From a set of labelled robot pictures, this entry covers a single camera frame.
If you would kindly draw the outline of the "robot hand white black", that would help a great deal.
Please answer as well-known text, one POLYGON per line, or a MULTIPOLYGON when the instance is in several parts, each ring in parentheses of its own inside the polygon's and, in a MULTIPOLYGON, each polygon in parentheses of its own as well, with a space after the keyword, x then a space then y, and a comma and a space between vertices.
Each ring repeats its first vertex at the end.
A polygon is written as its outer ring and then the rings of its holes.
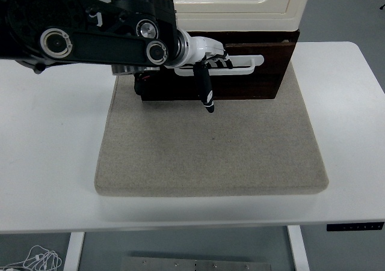
POLYGON ((215 109, 213 90, 209 75, 208 61, 222 59, 228 69, 233 64, 219 41, 206 37, 190 37, 186 39, 186 58, 182 60, 181 66, 191 64, 192 71, 199 93, 199 99, 209 113, 215 109))

